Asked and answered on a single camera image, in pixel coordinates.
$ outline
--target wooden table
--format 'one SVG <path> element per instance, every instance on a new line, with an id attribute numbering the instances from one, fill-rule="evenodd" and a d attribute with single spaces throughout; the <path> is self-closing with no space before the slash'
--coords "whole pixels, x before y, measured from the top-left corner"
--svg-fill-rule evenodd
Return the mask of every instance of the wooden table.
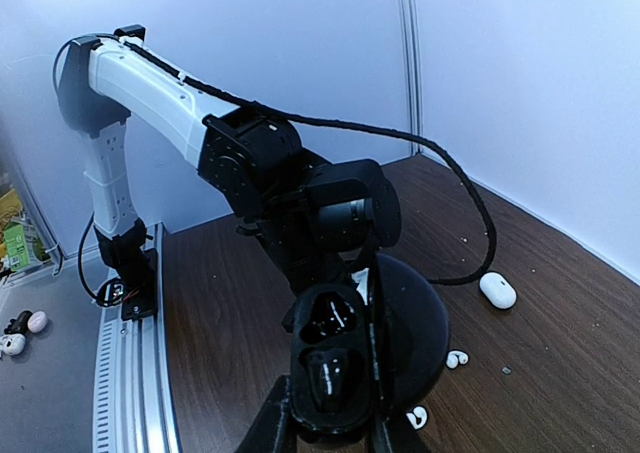
<path id="1" fill-rule="evenodd" d="M 423 157 L 385 171 L 404 222 L 390 252 L 427 277 L 474 269 L 486 237 L 455 176 Z M 435 453 L 640 451 L 640 288 L 563 234 L 482 194 L 499 233 L 494 268 L 519 299 L 499 312 L 477 284 L 438 288 L 452 347 L 471 360 L 446 371 L 425 399 L 425 442 Z M 186 453 L 234 451 L 288 372 L 280 321 L 293 295 L 235 224 L 223 218 L 165 241 L 169 369 Z"/>

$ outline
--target white earbud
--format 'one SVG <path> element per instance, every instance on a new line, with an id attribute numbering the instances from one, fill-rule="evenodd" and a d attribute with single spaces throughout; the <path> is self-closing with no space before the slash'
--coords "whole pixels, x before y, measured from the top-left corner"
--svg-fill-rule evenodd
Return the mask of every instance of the white earbud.
<path id="1" fill-rule="evenodd" d="M 24 335 L 16 333 L 14 335 L 4 335 L 0 338 L 0 351 L 9 356 L 19 355 L 24 350 L 27 339 Z"/>
<path id="2" fill-rule="evenodd" d="M 469 363 L 469 355 L 464 351 L 451 350 L 447 355 L 447 368 L 455 370 L 458 365 L 466 365 Z"/>
<path id="3" fill-rule="evenodd" d="M 413 426 L 414 430 L 419 430 L 424 425 L 427 424 L 427 420 L 429 419 L 429 414 L 427 410 L 425 410 L 422 406 L 416 406 L 413 409 L 413 412 L 407 413 L 407 419 Z"/>

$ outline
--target robotic arm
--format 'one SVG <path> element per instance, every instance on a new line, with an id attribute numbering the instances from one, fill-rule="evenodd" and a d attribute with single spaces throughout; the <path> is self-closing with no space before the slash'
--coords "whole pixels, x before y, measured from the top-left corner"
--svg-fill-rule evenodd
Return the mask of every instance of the robotic arm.
<path id="1" fill-rule="evenodd" d="M 140 290 L 131 301 L 143 305 L 137 313 L 124 308 L 127 318 L 155 313 L 154 302 L 145 302 L 155 294 L 153 274 L 140 249 L 146 229 L 133 208 L 124 157 L 132 112 L 225 195 L 252 225 L 240 231 L 256 236 L 296 293 L 318 282 L 350 283 L 339 252 L 396 243 L 400 207 L 377 163 L 330 164 L 305 150 L 287 121 L 191 86 L 201 83 L 144 47 L 144 35 L 134 25 L 71 41 L 58 88 L 64 119 L 85 144 L 102 259 L 127 290 Z"/>
<path id="2" fill-rule="evenodd" d="M 404 418 L 437 380 L 448 317 L 417 272 L 377 253 L 399 239 L 393 185 L 371 160 L 331 164 L 303 148 L 275 110 L 209 95 L 212 87 L 147 49 L 139 25 L 69 42 L 58 87 L 67 124 L 86 147 L 85 175 L 106 265 L 127 292 L 123 319 L 156 312 L 153 255 L 126 173 L 131 113 L 164 135 L 221 191 L 238 232 L 255 237 L 297 299 L 291 373 L 274 386 L 239 452 L 295 451 L 295 438 L 331 445 L 366 436 L 373 451 L 427 451 Z M 360 249 L 346 261 L 341 253 Z M 364 288 L 352 274 L 370 269 Z"/>

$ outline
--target green box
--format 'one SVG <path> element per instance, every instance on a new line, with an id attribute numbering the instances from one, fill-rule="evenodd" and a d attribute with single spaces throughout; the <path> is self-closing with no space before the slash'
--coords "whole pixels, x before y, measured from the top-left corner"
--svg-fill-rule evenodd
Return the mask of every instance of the green box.
<path id="1" fill-rule="evenodd" d="M 4 241 L 12 271 L 18 272 L 42 264 L 35 254 L 38 235 L 32 225 L 10 223 L 4 230 Z"/>

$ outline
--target white backdrop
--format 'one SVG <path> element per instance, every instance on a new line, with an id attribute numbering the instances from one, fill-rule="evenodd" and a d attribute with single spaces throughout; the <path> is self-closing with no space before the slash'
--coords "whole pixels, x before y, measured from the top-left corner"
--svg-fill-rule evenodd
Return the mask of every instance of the white backdrop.
<path id="1" fill-rule="evenodd" d="M 141 23 L 147 45 L 204 81 L 292 112 L 408 129 L 398 0 L 0 0 L 0 117 L 67 253 L 91 212 L 75 134 L 63 124 L 51 64 L 70 37 Z M 300 127 L 333 161 L 408 156 L 405 143 Z M 136 209 L 170 231 L 229 212 L 164 139 L 129 122 Z"/>
<path id="2" fill-rule="evenodd" d="M 640 278 L 640 1 L 418 0 L 425 135 Z"/>

